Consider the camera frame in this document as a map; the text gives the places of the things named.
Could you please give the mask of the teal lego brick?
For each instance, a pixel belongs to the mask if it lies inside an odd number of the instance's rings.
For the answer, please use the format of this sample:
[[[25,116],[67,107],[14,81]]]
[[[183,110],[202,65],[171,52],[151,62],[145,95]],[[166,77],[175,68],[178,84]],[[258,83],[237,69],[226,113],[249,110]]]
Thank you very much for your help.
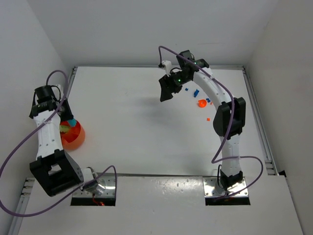
[[[67,122],[68,122],[68,124],[69,124],[70,127],[75,127],[76,124],[77,124],[77,121],[76,121],[76,119],[74,119],[74,118],[68,120]]]

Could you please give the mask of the green lego brick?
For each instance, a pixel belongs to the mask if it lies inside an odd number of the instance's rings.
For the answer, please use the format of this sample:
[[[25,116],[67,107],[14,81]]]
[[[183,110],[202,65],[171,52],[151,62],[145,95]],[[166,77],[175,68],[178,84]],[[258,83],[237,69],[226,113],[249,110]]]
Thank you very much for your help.
[[[61,133],[68,133],[69,130],[70,130],[70,126],[60,125],[60,132]]]

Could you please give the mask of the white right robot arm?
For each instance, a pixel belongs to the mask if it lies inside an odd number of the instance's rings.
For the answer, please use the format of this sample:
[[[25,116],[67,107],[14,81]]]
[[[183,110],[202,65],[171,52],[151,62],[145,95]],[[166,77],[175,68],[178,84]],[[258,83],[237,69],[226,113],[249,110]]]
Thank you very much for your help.
[[[160,101],[172,99],[190,81],[197,84],[211,99],[216,109],[213,128],[221,140],[217,151],[217,154],[222,155],[218,186],[227,190],[243,179],[238,144],[246,120],[246,101],[242,97],[235,98],[214,77],[204,59],[196,60],[189,50],[177,54],[176,58],[180,66],[177,72],[173,71],[170,61],[160,60],[159,67],[165,70],[165,75],[159,79]]]

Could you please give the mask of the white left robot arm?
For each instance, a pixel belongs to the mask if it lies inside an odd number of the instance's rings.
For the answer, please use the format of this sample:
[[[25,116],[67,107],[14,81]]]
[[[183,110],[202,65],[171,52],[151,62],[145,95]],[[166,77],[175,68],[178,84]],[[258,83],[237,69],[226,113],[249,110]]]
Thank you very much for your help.
[[[85,141],[85,130],[74,118],[61,85],[35,89],[30,117],[38,130],[36,160],[30,171],[49,196],[72,187],[95,193],[97,174],[92,168],[82,169],[69,155]]]

